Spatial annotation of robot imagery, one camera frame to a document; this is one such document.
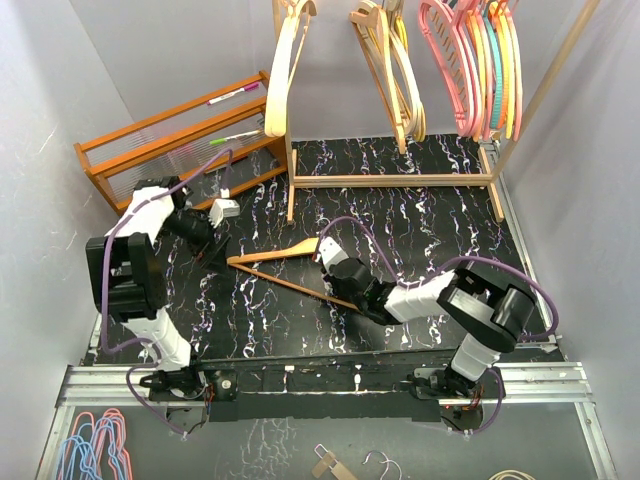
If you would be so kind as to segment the cream thin plastic hanger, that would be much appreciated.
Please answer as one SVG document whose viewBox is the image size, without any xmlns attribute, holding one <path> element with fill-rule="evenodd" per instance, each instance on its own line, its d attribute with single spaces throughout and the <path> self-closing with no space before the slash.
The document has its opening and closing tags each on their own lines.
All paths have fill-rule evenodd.
<svg viewBox="0 0 640 480">
<path fill-rule="evenodd" d="M 287 132 L 289 93 L 285 92 L 287 82 L 284 65 L 285 35 L 281 34 L 285 13 L 280 2 L 272 2 L 277 42 L 271 66 L 264 120 L 264 133 L 268 137 L 281 137 Z"/>
</svg>

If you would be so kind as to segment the thick pink plastic hanger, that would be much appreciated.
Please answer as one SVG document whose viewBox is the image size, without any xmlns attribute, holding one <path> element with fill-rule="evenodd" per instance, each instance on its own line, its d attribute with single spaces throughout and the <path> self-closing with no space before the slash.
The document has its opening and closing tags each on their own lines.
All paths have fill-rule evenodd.
<svg viewBox="0 0 640 480">
<path fill-rule="evenodd" d="M 479 35 L 474 32 L 475 22 L 471 20 L 471 13 L 474 9 L 475 1 L 451 1 L 450 6 L 454 13 L 454 24 L 458 28 L 459 36 L 463 46 L 466 48 L 467 64 L 469 75 L 468 78 L 472 84 L 473 93 L 469 93 L 469 97 L 473 97 L 473 125 L 470 135 L 476 141 L 480 140 L 480 133 L 483 121 L 483 90 L 481 82 L 483 78 L 478 73 L 478 55 L 476 50 L 476 40 Z"/>
</svg>

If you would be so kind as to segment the yellow metal hanger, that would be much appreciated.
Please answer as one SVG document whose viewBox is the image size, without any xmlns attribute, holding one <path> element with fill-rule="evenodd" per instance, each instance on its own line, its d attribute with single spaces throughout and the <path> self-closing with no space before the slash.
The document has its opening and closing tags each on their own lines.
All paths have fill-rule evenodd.
<svg viewBox="0 0 640 480">
<path fill-rule="evenodd" d="M 514 67 L 514 120 L 513 120 L 513 134 L 511 140 L 516 142 L 519 140 L 521 126 L 522 126 L 522 114 L 523 114 L 523 84 L 522 84 L 522 67 L 521 67 L 521 54 L 519 47 L 519 40 L 517 36 L 516 27 L 513 21 L 511 9 L 509 8 L 508 1 L 500 2 L 500 9 L 506 18 L 513 54 L 513 67 Z"/>
</svg>

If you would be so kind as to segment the teal wire hanger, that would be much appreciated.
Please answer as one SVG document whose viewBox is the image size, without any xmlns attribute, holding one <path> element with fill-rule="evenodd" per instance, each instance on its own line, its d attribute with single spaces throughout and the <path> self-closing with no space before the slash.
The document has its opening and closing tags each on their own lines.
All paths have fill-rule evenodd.
<svg viewBox="0 0 640 480">
<path fill-rule="evenodd" d="M 497 52 L 494 54 L 494 66 L 496 74 L 496 90 L 494 94 L 494 106 L 491 120 L 491 128 L 499 130 L 506 121 L 508 105 L 509 74 L 507 71 L 507 42 L 505 29 L 498 13 L 498 2 L 490 1 L 487 7 L 487 19 L 490 21 L 494 37 L 496 39 Z"/>
</svg>

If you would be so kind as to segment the orange plastic hanger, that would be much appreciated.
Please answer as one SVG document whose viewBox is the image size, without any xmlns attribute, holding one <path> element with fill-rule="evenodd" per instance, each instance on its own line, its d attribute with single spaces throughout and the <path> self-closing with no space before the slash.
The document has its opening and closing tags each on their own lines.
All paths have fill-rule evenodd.
<svg viewBox="0 0 640 480">
<path fill-rule="evenodd" d="M 494 10 L 494 18 L 500 23 L 502 39 L 505 43 L 506 60 L 503 62 L 505 77 L 508 79 L 507 112 L 505 121 L 506 138 L 511 139 L 514 129 L 515 117 L 515 67 L 511 30 L 509 28 L 506 12 L 506 1 L 499 1 Z"/>
</svg>

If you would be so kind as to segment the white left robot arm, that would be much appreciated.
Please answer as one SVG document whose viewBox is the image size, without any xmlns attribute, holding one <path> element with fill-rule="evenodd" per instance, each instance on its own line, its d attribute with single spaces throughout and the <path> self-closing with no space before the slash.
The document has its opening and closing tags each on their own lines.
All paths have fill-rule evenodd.
<svg viewBox="0 0 640 480">
<path fill-rule="evenodd" d="M 171 385 L 194 399 L 207 376 L 191 364 L 192 347 L 179 334 L 167 310 L 166 277 L 154 251 L 165 229 L 182 238 L 203 269 L 226 263 L 227 234 L 216 233 L 223 220 L 239 214 L 239 204 L 223 196 L 208 213 L 191 208 L 191 191 L 177 176 L 141 180 L 121 218 L 107 234 L 86 244 L 86 257 L 96 308 L 104 320 L 124 325 L 152 356 L 161 371 L 175 371 Z"/>
</svg>

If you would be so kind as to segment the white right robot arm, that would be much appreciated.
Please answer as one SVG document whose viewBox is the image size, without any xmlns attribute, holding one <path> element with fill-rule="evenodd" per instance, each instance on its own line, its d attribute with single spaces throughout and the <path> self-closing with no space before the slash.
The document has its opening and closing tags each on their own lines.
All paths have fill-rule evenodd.
<svg viewBox="0 0 640 480">
<path fill-rule="evenodd" d="M 336 298 L 376 324 L 402 325 L 439 315 L 457 322 L 466 335 L 439 376 L 460 397 L 478 389 L 485 371 L 515 349 L 536 306 L 529 277 L 480 257 L 455 258 L 413 287 L 382 281 L 347 254 L 324 259 L 322 272 Z"/>
</svg>

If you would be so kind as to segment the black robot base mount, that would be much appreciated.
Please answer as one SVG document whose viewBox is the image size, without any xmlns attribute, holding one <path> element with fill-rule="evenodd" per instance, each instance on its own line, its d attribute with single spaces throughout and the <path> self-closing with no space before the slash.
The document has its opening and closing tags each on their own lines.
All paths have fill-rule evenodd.
<svg viewBox="0 0 640 480">
<path fill-rule="evenodd" d="M 505 396 L 499 368 L 466 380 L 449 367 L 450 350 L 195 360 L 154 372 L 139 384 L 153 401 L 201 401 L 208 421 L 405 418 L 439 422 L 446 403 L 465 426 L 482 422 L 484 401 Z"/>
</svg>

